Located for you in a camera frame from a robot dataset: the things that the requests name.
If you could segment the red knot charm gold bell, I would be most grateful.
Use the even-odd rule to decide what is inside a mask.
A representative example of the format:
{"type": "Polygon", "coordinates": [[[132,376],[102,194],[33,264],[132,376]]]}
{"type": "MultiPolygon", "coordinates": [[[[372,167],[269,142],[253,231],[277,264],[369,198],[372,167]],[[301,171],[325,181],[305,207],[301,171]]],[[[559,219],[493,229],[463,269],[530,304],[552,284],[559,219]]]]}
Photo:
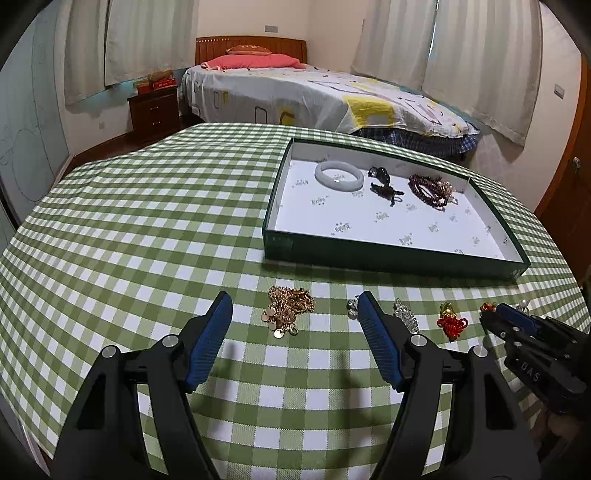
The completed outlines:
{"type": "Polygon", "coordinates": [[[443,330],[450,342],[456,341],[468,327],[468,320],[462,318],[455,311],[451,302],[444,302],[440,306],[440,317],[437,325],[443,330]]]}

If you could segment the crystal rhinestone hair clip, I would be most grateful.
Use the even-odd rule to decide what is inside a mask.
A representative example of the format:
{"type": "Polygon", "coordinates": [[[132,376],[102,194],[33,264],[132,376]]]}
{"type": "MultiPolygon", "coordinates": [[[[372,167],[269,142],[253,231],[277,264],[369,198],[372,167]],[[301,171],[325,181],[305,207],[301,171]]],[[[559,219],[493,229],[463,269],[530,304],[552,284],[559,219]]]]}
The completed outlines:
{"type": "Polygon", "coordinates": [[[420,333],[418,320],[413,311],[400,298],[394,300],[393,303],[394,316],[401,319],[412,335],[420,333]]]}

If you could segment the rose gold rhinestone clip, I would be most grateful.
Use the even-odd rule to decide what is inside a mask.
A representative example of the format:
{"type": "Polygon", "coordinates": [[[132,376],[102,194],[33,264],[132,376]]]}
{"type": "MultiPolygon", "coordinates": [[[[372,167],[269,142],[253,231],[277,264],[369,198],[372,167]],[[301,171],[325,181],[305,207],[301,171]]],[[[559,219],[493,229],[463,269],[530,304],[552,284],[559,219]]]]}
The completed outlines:
{"type": "Polygon", "coordinates": [[[437,185],[445,206],[450,204],[457,205],[459,203],[458,199],[454,196],[456,189],[450,181],[440,177],[437,180],[437,185]]]}

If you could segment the pearl silver brooch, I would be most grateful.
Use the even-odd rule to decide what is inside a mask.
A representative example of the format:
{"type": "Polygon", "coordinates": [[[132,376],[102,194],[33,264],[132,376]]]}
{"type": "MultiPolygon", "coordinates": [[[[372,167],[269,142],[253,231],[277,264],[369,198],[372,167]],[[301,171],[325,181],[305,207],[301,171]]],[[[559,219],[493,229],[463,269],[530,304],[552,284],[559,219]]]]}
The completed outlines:
{"type": "Polygon", "coordinates": [[[359,304],[359,297],[353,297],[352,299],[349,299],[348,302],[346,302],[346,310],[348,311],[348,317],[351,320],[356,320],[356,318],[358,318],[359,316],[359,310],[358,310],[358,304],[359,304]]]}

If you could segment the pale grey jade bangle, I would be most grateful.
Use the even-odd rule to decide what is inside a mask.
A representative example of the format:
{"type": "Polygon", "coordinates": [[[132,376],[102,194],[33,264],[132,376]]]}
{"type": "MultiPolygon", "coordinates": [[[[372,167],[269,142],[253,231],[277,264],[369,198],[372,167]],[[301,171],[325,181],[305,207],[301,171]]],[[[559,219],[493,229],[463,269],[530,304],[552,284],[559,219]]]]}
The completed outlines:
{"type": "Polygon", "coordinates": [[[318,163],[315,179],[324,187],[346,193],[361,190],[365,183],[365,177],[358,167],[337,160],[318,163]]]}

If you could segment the red knot charm with pearls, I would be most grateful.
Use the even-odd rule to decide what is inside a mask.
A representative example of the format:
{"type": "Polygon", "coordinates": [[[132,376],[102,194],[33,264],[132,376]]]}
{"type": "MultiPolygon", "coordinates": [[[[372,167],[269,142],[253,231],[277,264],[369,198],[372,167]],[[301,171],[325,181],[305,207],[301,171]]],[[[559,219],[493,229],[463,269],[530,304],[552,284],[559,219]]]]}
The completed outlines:
{"type": "MultiPolygon", "coordinates": [[[[529,300],[523,299],[517,305],[514,306],[514,309],[521,312],[524,315],[530,315],[529,304],[530,304],[529,300]]],[[[485,302],[481,305],[480,312],[481,313],[489,312],[489,311],[495,312],[496,309],[497,309],[496,303],[485,302]]]]}

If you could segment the brown wooden door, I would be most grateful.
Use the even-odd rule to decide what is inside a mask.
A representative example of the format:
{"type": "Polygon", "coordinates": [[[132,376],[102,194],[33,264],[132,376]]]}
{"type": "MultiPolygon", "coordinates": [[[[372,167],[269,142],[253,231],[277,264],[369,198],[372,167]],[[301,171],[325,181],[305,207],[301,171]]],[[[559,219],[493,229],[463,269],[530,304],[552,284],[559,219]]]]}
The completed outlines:
{"type": "Polygon", "coordinates": [[[585,59],[567,145],[535,215],[581,284],[590,269],[590,63],[585,59]]]}

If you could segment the right white curtain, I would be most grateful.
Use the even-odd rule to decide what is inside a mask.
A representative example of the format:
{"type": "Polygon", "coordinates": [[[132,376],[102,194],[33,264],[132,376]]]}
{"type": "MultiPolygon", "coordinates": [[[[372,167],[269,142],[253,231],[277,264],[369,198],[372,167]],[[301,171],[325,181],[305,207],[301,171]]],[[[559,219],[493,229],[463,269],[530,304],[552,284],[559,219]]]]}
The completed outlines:
{"type": "Polygon", "coordinates": [[[524,145],[541,66],[537,1],[372,1],[352,69],[421,91],[524,145]]]}

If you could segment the white curtain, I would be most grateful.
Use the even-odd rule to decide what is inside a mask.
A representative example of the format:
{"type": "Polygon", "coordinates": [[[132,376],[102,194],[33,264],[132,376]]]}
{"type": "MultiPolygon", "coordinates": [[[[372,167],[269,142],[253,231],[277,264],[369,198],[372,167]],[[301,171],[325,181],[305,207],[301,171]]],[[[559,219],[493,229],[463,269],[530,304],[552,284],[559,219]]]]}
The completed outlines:
{"type": "Polygon", "coordinates": [[[192,63],[197,1],[71,1],[64,52],[67,105],[192,63]]]}
{"type": "Polygon", "coordinates": [[[372,1],[352,69],[421,91],[524,145],[541,66],[537,1],[372,1]]]}

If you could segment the grey sliding wardrobe door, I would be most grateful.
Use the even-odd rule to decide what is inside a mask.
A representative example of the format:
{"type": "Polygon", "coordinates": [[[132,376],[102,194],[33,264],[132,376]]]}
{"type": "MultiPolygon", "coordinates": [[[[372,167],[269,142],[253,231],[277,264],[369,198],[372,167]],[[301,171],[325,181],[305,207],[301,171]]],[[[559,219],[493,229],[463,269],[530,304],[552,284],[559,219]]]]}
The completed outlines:
{"type": "Polygon", "coordinates": [[[59,3],[25,30],[1,70],[1,187],[21,223],[69,157],[55,85],[59,3]]]}

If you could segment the bed with patterned sheet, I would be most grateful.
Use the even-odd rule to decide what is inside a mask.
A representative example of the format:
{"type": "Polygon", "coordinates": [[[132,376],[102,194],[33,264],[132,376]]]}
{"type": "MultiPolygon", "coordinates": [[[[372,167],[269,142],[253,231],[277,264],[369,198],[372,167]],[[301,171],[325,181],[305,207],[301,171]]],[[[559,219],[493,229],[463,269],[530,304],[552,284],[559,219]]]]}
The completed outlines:
{"type": "Polygon", "coordinates": [[[358,135],[435,157],[463,157],[479,130],[422,94],[387,82],[307,66],[187,69],[180,82],[186,110],[208,123],[298,126],[358,135]]]}

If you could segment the dark wooden nightstand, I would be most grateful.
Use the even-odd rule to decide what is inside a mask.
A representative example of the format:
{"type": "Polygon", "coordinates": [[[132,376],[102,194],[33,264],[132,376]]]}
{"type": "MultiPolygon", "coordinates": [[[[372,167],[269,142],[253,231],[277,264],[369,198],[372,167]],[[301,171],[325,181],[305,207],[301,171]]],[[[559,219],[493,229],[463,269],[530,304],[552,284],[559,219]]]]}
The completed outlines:
{"type": "Polygon", "coordinates": [[[157,141],[181,129],[175,87],[134,95],[127,102],[132,135],[138,143],[157,141]]]}

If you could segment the orange patterned cushion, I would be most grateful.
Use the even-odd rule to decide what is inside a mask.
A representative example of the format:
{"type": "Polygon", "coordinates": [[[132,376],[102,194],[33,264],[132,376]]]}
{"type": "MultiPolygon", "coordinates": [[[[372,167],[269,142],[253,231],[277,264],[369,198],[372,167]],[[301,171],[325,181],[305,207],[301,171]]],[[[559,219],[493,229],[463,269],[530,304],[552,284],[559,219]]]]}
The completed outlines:
{"type": "Polygon", "coordinates": [[[242,45],[235,45],[225,52],[226,55],[246,55],[246,56],[269,56],[273,54],[269,48],[259,46],[259,45],[249,45],[249,44],[242,44],[242,45]]]}

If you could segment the left white curtain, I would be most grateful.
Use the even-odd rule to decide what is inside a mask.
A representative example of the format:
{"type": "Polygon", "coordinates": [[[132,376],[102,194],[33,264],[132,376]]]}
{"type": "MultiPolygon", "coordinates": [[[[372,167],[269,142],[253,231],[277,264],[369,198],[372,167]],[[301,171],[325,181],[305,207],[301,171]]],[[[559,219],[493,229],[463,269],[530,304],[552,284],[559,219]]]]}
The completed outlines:
{"type": "Polygon", "coordinates": [[[197,1],[71,1],[64,52],[67,105],[192,63],[197,1]]]}

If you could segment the white wall switch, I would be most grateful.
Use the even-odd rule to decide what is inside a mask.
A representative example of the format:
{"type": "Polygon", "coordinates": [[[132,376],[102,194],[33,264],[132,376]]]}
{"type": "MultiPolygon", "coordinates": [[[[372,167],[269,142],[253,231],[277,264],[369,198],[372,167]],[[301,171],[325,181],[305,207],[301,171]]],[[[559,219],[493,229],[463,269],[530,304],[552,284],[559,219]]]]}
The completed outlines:
{"type": "Polygon", "coordinates": [[[564,98],[565,90],[562,86],[555,84],[554,85],[554,94],[559,97],[560,99],[564,98]]]}

